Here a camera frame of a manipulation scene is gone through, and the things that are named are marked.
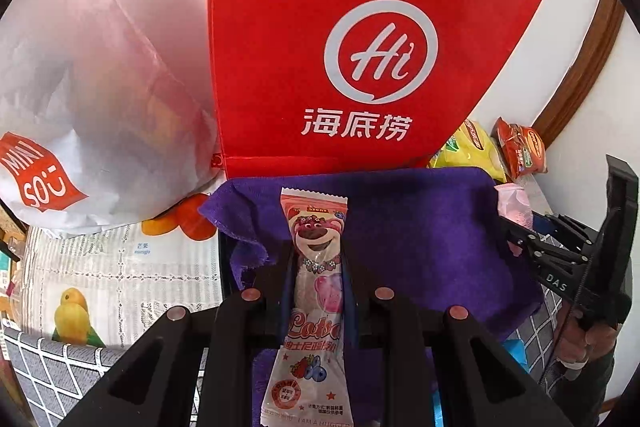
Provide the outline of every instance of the round red stamp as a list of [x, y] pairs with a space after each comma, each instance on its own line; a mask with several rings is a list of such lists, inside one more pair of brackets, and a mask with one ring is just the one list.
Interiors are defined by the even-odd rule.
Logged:
[[300, 395], [302, 391], [295, 380], [280, 380], [271, 388], [271, 398], [278, 409], [291, 409]]

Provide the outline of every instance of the purple cloth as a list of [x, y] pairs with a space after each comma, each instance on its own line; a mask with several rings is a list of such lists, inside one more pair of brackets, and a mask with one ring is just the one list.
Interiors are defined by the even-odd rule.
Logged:
[[[283, 187], [348, 197], [349, 255], [421, 307], [463, 305], [503, 341], [542, 302], [524, 259], [511, 254], [497, 229], [494, 181], [478, 168], [230, 180], [200, 212], [240, 240], [231, 257], [239, 283], [248, 268], [274, 263], [277, 246], [290, 239]], [[265, 350], [254, 362], [255, 426], [273, 361]], [[347, 349], [345, 363], [354, 420], [380, 420], [382, 354]]]

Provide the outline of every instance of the white circle logo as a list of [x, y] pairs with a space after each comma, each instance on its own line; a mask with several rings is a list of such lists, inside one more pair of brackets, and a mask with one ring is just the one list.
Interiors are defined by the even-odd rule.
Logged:
[[[426, 56], [424, 57], [424, 63], [407, 84], [404, 84], [400, 89], [392, 92], [391, 94], [386, 94], [380, 98], [376, 98], [374, 94], [360, 91], [347, 82], [340, 70], [338, 56], [345, 36], [356, 24], [372, 15], [386, 13], [403, 15], [420, 26], [424, 39], [426, 40], [427, 50]], [[396, 40], [388, 50], [379, 49], [383, 41], [391, 35], [395, 29], [395, 24], [389, 23], [382, 29], [366, 50], [351, 55], [351, 61], [357, 63], [353, 70], [353, 74], [351, 75], [351, 78], [354, 81], [360, 80], [360, 77], [370, 60], [377, 57], [382, 60], [373, 75], [375, 80], [380, 79], [380, 76], [386, 68], [392, 65], [392, 60], [395, 59], [395, 57], [398, 57], [398, 59], [392, 68], [391, 77], [396, 80], [402, 80], [407, 76], [408, 73], [402, 73], [402, 69], [412, 59], [414, 44], [409, 42], [410, 49], [408, 53], [404, 53], [402, 56], [399, 56], [398, 54], [398, 49], [400, 49], [407, 40], [406, 34], [403, 34], [398, 40]], [[436, 28], [422, 10], [405, 1], [375, 0], [356, 6], [353, 10], [343, 16], [331, 30], [324, 46], [324, 69], [326, 70], [326, 74], [335, 89], [351, 100], [372, 104], [389, 103], [400, 100], [418, 89], [418, 87], [424, 83], [431, 73], [437, 55], [438, 35], [436, 33]]]

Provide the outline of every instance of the wooden trim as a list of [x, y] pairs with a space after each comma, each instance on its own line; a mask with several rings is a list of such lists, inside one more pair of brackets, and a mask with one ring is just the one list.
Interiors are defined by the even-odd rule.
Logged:
[[620, 0], [600, 0], [575, 62], [533, 123], [549, 147], [573, 118], [595, 84], [616, 42], [625, 7]]
[[611, 409], [613, 409], [613, 407], [615, 406], [616, 402], [618, 401], [620, 397], [617, 396], [615, 398], [609, 398], [607, 401], [605, 401], [602, 406], [600, 407], [600, 412], [598, 414], [602, 414], [604, 412], [609, 412]]

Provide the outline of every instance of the red paper bag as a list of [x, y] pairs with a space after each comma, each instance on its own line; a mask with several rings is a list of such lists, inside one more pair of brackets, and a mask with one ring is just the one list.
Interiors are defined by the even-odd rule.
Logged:
[[387, 169], [431, 156], [541, 0], [210, 0], [226, 172]]

